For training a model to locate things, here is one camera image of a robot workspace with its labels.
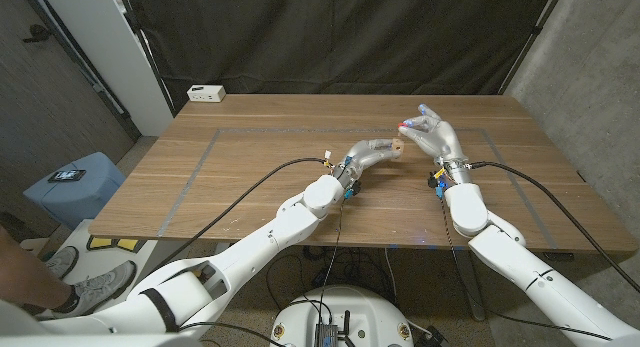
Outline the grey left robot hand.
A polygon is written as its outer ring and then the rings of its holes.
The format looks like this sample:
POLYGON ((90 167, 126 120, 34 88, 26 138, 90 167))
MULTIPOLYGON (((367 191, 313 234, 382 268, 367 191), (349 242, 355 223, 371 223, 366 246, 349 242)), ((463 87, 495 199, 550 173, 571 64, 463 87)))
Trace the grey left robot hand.
POLYGON ((397 159, 402 151, 392 139, 361 140, 351 147, 332 174, 344 189, 350 188, 363 171, 378 162, 397 159))

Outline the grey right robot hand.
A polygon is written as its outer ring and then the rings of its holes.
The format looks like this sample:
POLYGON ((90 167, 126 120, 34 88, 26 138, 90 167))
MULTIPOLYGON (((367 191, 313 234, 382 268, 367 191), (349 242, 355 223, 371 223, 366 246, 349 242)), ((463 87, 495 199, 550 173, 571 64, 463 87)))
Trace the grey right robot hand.
POLYGON ((467 168, 469 159, 463 153, 453 127, 425 104, 420 104, 418 110, 420 115, 403 121, 398 131, 433 157, 456 184, 471 183, 467 168))

